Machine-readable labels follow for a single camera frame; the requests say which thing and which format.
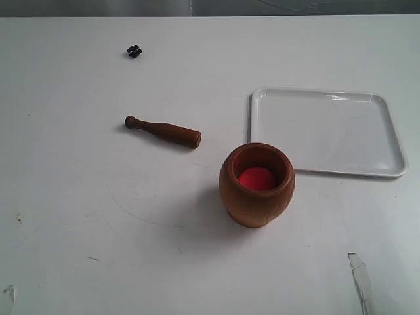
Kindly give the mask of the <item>brown wooden pestle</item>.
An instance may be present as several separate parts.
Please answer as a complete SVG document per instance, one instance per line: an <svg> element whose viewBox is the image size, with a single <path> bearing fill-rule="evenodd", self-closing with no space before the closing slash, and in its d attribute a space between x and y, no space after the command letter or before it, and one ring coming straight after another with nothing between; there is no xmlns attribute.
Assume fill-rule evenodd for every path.
<svg viewBox="0 0 420 315"><path fill-rule="evenodd" d="M199 131L170 123L148 122L129 115L125 118L124 125L128 129L146 131L162 140L180 144L188 148L195 149L201 143L201 133Z"/></svg>

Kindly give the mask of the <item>red ball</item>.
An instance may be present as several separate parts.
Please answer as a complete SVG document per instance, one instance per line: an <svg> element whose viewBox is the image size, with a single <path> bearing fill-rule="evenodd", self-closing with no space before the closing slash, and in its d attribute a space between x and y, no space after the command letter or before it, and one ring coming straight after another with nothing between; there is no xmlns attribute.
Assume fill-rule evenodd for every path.
<svg viewBox="0 0 420 315"><path fill-rule="evenodd" d="M238 177L238 181L245 187L258 190L272 190L276 187L276 176L264 167L250 167Z"/></svg>

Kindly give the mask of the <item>wooden mortar cup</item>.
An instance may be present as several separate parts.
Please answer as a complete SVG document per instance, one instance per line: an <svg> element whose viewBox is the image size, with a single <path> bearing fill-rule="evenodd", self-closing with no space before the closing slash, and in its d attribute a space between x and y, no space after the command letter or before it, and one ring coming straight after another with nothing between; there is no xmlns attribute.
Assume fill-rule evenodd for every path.
<svg viewBox="0 0 420 315"><path fill-rule="evenodd" d="M254 190L240 183L239 176L252 167L272 172L275 187ZM289 158L279 149L251 142L233 150L219 175L219 192L229 215L240 225L260 228L280 216L288 207L295 189L295 172Z"/></svg>

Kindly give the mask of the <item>white rectangular plastic tray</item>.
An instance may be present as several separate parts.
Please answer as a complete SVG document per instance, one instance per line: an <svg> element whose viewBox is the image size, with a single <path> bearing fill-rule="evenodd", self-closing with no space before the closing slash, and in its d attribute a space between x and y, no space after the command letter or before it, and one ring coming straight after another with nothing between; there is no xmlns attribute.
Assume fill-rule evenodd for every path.
<svg viewBox="0 0 420 315"><path fill-rule="evenodd" d="M375 93L262 87L250 96L248 141L277 147L302 173L396 179L408 170Z"/></svg>

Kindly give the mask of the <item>small black plastic part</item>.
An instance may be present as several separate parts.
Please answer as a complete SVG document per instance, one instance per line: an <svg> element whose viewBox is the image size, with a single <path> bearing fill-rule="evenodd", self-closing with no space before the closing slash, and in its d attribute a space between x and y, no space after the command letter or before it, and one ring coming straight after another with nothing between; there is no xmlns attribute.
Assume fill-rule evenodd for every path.
<svg viewBox="0 0 420 315"><path fill-rule="evenodd" d="M129 58L136 59L142 54L142 49L139 45L131 45L126 53Z"/></svg>

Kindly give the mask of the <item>clear tape strip right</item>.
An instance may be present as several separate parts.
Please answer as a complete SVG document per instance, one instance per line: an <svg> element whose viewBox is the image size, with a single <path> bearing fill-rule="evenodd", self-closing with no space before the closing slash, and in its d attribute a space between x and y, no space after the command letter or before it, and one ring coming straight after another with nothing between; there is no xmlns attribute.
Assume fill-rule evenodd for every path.
<svg viewBox="0 0 420 315"><path fill-rule="evenodd" d="M371 280L363 260L356 253L348 253L352 276L363 315L377 313L373 302Z"/></svg>

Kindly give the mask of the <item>clear tape strip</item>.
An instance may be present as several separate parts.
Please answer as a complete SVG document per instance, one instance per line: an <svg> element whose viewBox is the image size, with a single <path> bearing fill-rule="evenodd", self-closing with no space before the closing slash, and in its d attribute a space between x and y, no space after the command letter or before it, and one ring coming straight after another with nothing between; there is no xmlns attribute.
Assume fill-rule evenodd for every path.
<svg viewBox="0 0 420 315"><path fill-rule="evenodd" d="M3 290L0 298L0 315L11 315L15 304L15 293L13 285Z"/></svg>
<svg viewBox="0 0 420 315"><path fill-rule="evenodd" d="M371 280L363 260L356 253L348 253L352 276L363 315L377 313L373 302Z"/></svg>

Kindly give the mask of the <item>clear tape strip left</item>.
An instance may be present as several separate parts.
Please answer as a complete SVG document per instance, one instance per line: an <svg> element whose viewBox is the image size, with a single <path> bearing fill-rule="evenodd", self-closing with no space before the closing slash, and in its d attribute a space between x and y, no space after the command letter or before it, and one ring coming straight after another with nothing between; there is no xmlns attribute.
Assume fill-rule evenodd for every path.
<svg viewBox="0 0 420 315"><path fill-rule="evenodd" d="M0 298L0 315L11 315L15 304L15 293L13 285L3 290Z"/></svg>

